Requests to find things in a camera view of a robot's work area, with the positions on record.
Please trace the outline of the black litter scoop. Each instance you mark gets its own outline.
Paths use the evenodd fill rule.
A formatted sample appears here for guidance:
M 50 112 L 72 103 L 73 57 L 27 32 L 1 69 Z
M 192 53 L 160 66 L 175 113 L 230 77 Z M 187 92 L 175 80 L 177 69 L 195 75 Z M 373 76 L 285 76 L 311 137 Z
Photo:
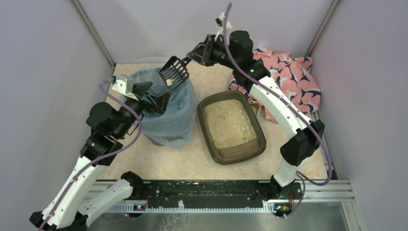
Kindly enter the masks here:
M 189 78 L 187 65 L 190 61 L 188 57 L 180 59 L 172 56 L 160 69 L 159 76 L 170 90 L 180 87 Z

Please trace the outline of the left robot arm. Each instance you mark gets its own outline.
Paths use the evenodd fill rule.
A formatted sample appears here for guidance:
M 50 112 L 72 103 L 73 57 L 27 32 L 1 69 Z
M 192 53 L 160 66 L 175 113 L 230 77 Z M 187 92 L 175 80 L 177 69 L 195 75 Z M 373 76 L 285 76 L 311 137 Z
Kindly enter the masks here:
M 119 109 L 107 102 L 92 106 L 86 121 L 91 135 L 80 150 L 73 171 L 52 202 L 44 210 L 34 212 L 29 219 L 39 231 L 85 231 L 118 202 L 148 198 L 143 179 L 131 171 L 101 193 L 86 198 L 116 155 L 130 147 L 121 142 L 128 131 L 135 128 L 136 135 L 140 136 L 143 114 L 163 114 L 171 96 L 170 92 L 150 94 L 151 82 L 133 83 L 113 77 L 99 85 L 107 97 L 111 97 L 104 88 L 107 84 L 123 95 L 125 101 L 120 102 Z

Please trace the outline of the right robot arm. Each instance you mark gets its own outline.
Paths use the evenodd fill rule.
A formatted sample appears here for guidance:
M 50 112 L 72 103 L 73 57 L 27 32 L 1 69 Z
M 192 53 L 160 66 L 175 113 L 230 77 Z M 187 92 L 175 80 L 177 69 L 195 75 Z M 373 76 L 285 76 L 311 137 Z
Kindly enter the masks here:
M 247 31 L 227 35 L 207 35 L 186 54 L 184 64 L 195 61 L 203 66 L 220 64 L 233 70 L 237 82 L 259 100 L 282 126 L 288 141 L 280 148 L 282 161 L 271 177 L 276 196 L 288 194 L 301 164 L 322 144 L 324 124 L 307 118 L 280 90 L 270 72 L 254 59 L 253 41 Z

